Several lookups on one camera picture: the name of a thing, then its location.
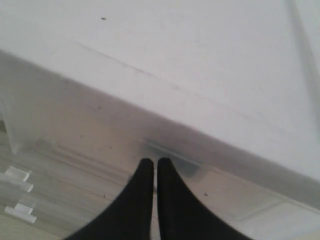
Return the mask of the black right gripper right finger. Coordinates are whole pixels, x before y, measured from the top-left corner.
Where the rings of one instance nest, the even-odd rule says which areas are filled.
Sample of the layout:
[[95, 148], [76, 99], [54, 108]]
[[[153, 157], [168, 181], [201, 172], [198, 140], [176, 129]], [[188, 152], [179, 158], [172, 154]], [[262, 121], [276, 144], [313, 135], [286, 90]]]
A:
[[202, 204], [171, 159], [157, 163], [157, 209], [162, 240], [248, 240]]

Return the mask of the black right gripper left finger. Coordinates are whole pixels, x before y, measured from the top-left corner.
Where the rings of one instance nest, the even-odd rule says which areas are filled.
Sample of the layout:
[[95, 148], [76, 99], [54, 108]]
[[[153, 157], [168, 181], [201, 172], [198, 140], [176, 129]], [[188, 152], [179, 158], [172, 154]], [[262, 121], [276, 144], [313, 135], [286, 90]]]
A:
[[154, 192], [154, 163], [143, 158], [118, 197], [68, 240], [149, 240]]

